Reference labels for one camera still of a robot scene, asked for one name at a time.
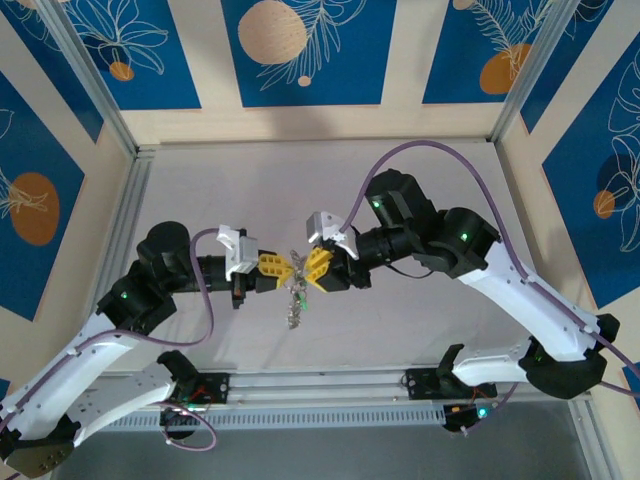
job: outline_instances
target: black mounting bracket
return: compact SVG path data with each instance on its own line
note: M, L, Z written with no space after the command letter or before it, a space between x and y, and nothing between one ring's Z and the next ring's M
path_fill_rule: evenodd
M498 395L493 383L469 387L453 374L453 362L464 345L451 345L437 368L409 368L405 371L403 385L410 400L473 399L478 395L495 398Z

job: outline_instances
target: floral wall pattern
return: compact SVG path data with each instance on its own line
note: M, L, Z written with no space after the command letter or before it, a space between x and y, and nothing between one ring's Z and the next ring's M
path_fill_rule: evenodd
M34 320L84 173L0 74L0 306Z
M597 305L640 286L640 35L543 166Z

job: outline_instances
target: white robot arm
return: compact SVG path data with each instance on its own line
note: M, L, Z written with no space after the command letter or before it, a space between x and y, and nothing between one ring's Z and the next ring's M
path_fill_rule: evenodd
M217 231L227 255L198 257L199 280L208 292L230 291L234 308L246 292L275 290L293 271L282 257L258 251L257 241L244 230L221 226ZM226 400L228 375L199 374L178 351L162 354L108 391L91 390L109 365L176 311L174 293L200 289L189 233L181 224L157 225L137 251L139 260L98 302L78 335L31 382L0 403L0 458L27 477L46 474L93 433L147 405L182 404L203 386L208 392L217 387L217 400Z
M531 333L516 345L491 351L451 346L433 369L438 378L426 379L433 398L469 398L473 387L529 382L568 399L600 383L606 360L592 334L613 342L619 327L613 316L582 310L517 257L514 264L515 253L510 255L498 231L475 212L436 211L411 175L380 173L365 197L381 227L362 234L345 231L344 221L327 212L307 221L309 242L316 247L307 263L310 283L324 292L369 288L372 269L412 256L481 292Z

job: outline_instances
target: purple cable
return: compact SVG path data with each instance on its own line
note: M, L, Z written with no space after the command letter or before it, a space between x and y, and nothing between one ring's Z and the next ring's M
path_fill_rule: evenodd
M188 452L207 452L209 450L213 450L216 447L216 443L218 443L218 436L216 435L216 431L214 430L213 426L209 422L207 422L204 418L202 418L202 416L198 415L196 412L192 412L191 410L181 405L175 405L173 403L158 402L158 403L154 403L154 405L158 405L159 407L167 407L167 408L172 408L174 410L179 410L183 414L189 415L190 417L193 417L196 420L198 420L202 425L205 426L207 430L209 430L209 433L211 433L211 443L209 445L204 447L190 447L188 445L182 445L181 443L174 442L171 439L171 437L169 437L169 434L167 433L167 430L165 428L165 430L162 431L162 434L164 435L164 438L167 440L168 444L176 448L179 448L180 450L186 450Z
M211 338L211 335L213 334L213 328L214 328L213 305L211 304L211 299L209 298L209 294L207 293L206 282L204 280L202 272L200 271L198 256L196 254L196 245L198 243L198 240L200 240L200 238L202 238L203 236L210 235L217 232L218 232L217 228L208 228L206 230L202 230L201 232L198 232L194 235L193 239L191 240L191 244L189 245L189 257L191 260L191 267L193 268L193 271L196 277L196 282L198 283L198 287L200 288L200 293L202 294L202 298L204 300L204 304L209 316L207 333L200 340L196 340L194 342L186 342L186 343L170 342L168 340L151 338L151 337L141 335L139 333L129 332L127 330L108 330L106 332L99 333L85 340L84 342L82 342L80 345L76 347L76 351L78 353L83 352L84 350L95 345L99 341L105 340L105 339L113 339L113 337L115 336L130 337L140 341L147 341L147 342L155 343L157 345L162 345L165 347L175 347L175 348L195 347L197 345L201 345L207 342ZM15 405L16 411L20 411L22 407L24 407L27 404L27 402L29 402L31 397L33 397L42 388L42 386L51 379L51 377L53 377L62 368L64 368L64 366L67 365L67 363L69 363L73 358L75 358L75 355L67 355L66 357L61 358L58 361L58 363L56 363L53 367L51 367L51 369L47 373L45 373L42 376L42 378L40 378L40 380L38 380L27 393L25 393L23 397L16 402L16 405ZM16 412L14 411L13 413L9 413L9 415L7 415L6 418L2 420L2 422L0 422L0 432L2 432L5 429L5 427L9 424L9 422L15 416L16 416Z
M365 178L364 183L360 188L360 192L358 192L358 196L356 197L356 201L353 205L353 208L351 209L351 212L349 212L349 215L347 216L347 219L345 220L344 225L340 227L340 231L344 233L351 226L351 223L355 219L356 214L358 213L358 209L362 204L362 200L366 195L367 188L369 187L369 183L371 182L371 179L375 176L376 172L380 169L380 167L382 167L382 165L384 165L394 155L413 147L432 147L432 148L437 148L438 150L447 152L449 155L453 156L456 160L458 160L469 171L469 173L471 173L476 183L480 187L480 190L482 191L484 198L487 200L487 203L489 204L491 213L493 213L496 223L498 224L498 230L500 230L500 234L502 235L504 246L507 250L509 258L511 259L511 262L513 263L513 266L515 267L516 271L520 274L520 277L522 277L522 279L525 282L528 282L531 285L531 287L543 298L545 298L546 300L551 302L556 308L564 312L573 321L573 323L575 323L580 328L580 330L584 330L585 327L587 327L587 324L571 308L567 307L555 296L553 296L551 293L545 290L544 287L542 287L542 285L536 282L529 282L528 280L529 275L527 274L524 266L522 265L522 262L518 258L515 248L513 247L513 243L511 242L511 238L509 237L509 233L507 232L507 227L504 224L504 221L502 220L502 215L500 215L498 206L493 200L493 197L491 196L491 192L489 191L489 188L487 187L486 183L484 183L484 180L480 176L480 173L478 173L478 171L471 164L471 162L467 160L467 158L465 158L460 152L454 150L448 145L445 145L444 143L436 142L434 140L413 140L411 142L406 142L406 143L403 143L402 145L398 145L397 147L385 153L380 158L380 160L378 160L375 163L375 165L371 168L371 170L369 170L369 173L367 174L367 177ZM629 357L624 355L617 347L611 344L611 342L609 342L607 339L602 337L602 335L596 332L591 332L589 333L589 335L592 338L594 338L597 342L599 342L600 344L608 348L627 367L629 367L629 369L633 372L633 374L640 380L640 369L638 369L638 367L635 366L635 364L629 359ZM606 388L612 387L612 385L607 382L601 382L600 385ZM616 387L612 390L615 390L616 392L619 392L619 393L624 393L632 397L640 398L640 392L632 392L630 390L625 390L620 387Z

